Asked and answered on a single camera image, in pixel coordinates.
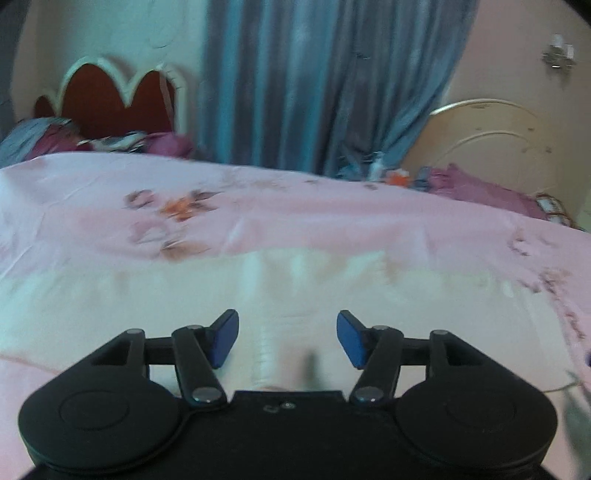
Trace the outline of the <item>white small garment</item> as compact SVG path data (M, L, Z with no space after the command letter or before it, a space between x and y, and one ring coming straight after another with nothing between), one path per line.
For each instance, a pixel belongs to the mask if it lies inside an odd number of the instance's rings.
M164 337L239 316L221 372L228 391L344 390L356 381L335 332L339 312L425 338L454 333L543 391L575 368L538 288L489 273L413 270L383 253L270 250L125 270L71 268L1 282L1 354L62 371L129 328Z

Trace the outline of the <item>orange small box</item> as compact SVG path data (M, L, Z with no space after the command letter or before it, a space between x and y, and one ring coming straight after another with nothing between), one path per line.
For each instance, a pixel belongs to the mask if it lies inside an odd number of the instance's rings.
M407 188L411 181L410 173L404 169L389 170L386 172L385 182L388 185Z

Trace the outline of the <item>white pump bottle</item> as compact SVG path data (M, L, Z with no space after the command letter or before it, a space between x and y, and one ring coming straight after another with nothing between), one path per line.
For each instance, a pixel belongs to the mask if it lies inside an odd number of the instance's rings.
M384 153L382 151L375 152L373 155L373 160L370 163L368 181L374 183L381 182L384 177L385 170Z

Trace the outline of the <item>magenta blanket by cream headboard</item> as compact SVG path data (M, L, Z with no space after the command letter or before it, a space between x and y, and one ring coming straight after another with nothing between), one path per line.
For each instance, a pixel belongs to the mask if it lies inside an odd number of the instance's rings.
M533 197L468 174L456 164L432 168L428 176L430 193L449 199L515 212L530 218L547 217Z

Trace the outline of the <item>pink floral bed sheet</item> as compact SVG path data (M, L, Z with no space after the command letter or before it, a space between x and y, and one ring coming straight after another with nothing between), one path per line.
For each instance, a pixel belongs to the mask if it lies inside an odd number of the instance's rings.
M69 152L1 172L1 282L270 250L383 253L413 270L489 273L549 297L575 372L545 466L590 475L590 237L488 206L388 185L137 154ZM32 466L17 417L61 371L1 354L1 475Z

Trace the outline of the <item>patterned pillow corner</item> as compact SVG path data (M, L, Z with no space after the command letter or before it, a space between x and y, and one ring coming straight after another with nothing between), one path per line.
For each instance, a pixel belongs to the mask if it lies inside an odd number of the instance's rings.
M549 194L539 194L536 196L536 202L549 222L577 229L576 222L556 197Z

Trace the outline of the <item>cream round headboard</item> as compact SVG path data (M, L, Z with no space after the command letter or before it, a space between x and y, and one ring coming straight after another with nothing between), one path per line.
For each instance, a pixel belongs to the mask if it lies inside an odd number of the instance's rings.
M529 196L547 193L578 212L585 184L574 157L551 124L526 107L500 99L456 102L433 111L402 168L455 164L468 174Z

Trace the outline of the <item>magenta bedding by red headboard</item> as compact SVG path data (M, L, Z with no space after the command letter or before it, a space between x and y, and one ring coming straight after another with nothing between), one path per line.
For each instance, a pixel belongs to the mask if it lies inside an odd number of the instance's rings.
M188 159L193 145L174 132L132 131L122 136L98 139L83 137L76 124L65 118L23 120L1 141L1 167L6 168L36 157L76 151L142 153Z

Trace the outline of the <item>blue-grey curtain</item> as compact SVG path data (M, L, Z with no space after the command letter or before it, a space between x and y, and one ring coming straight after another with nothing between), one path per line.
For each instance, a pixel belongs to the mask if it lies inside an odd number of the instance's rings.
M197 103L207 160L368 179L400 167L454 73L474 1L211 1Z

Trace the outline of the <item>red scalloped headboard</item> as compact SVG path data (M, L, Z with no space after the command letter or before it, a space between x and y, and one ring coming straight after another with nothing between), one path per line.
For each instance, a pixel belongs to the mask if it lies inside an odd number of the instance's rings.
M85 56L71 65L59 88L45 89L32 107L35 118L70 119L87 139L188 130L186 80L160 63L127 76L113 60Z

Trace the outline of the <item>silver wall hook fixture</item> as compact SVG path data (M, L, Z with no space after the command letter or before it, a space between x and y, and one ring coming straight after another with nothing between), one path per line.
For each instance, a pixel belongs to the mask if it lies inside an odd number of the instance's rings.
M542 54L542 61L551 69L569 72L576 64L574 45L567 43L562 35L554 34Z

